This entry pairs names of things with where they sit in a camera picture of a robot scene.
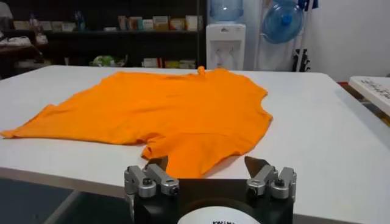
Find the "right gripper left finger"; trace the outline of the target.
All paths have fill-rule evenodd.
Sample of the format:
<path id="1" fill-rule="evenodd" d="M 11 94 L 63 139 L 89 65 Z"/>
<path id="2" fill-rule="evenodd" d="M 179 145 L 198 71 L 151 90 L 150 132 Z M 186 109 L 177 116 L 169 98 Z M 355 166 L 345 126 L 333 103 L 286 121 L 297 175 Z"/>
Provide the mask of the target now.
<path id="1" fill-rule="evenodd" d="M 151 198 L 158 191 L 167 196 L 179 193 L 179 180 L 166 173 L 168 156 L 151 159 L 142 169 L 128 166 L 124 171 L 124 191 L 127 197 Z"/>

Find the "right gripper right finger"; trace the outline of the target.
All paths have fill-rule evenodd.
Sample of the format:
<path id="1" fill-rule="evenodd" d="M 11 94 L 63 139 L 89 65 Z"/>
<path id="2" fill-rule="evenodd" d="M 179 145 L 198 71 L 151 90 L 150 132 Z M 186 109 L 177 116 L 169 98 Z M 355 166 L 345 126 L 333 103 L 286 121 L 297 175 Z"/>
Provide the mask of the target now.
<path id="1" fill-rule="evenodd" d="M 284 167 L 279 172 L 265 159 L 251 156 L 245 156 L 244 162 L 250 174 L 250 179 L 246 181 L 246 189 L 251 196 L 260 197 L 268 190 L 275 199 L 296 199 L 297 174 L 293 168 Z"/>

